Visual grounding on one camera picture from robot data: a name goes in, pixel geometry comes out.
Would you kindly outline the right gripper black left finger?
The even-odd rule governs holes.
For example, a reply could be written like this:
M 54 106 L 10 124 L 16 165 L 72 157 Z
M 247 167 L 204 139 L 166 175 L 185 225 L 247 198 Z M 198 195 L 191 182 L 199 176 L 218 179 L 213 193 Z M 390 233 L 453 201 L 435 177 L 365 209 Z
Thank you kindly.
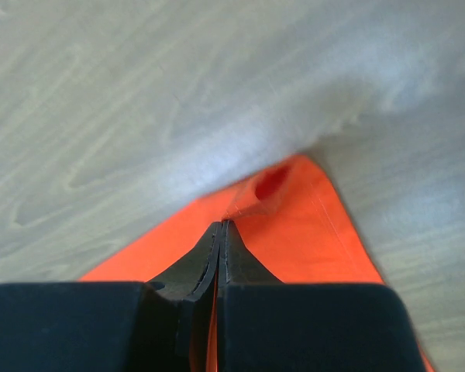
M 0 284 L 0 371 L 214 371 L 221 230 L 151 281 Z

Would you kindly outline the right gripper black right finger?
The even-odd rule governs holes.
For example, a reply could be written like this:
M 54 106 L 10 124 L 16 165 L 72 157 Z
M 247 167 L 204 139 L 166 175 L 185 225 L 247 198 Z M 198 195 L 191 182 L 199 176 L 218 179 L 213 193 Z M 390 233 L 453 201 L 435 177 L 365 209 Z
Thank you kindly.
M 220 371 L 424 371 L 398 295 L 381 284 L 284 284 L 224 222 L 217 311 Z

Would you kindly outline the orange polo shirt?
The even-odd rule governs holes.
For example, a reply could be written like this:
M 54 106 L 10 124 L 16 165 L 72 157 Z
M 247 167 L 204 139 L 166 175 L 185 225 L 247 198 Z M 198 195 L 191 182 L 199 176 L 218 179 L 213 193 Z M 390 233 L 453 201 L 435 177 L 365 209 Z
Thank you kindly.
M 284 283 L 382 283 L 324 171 L 297 155 L 199 198 L 84 275 L 148 281 L 230 219 L 246 248 Z

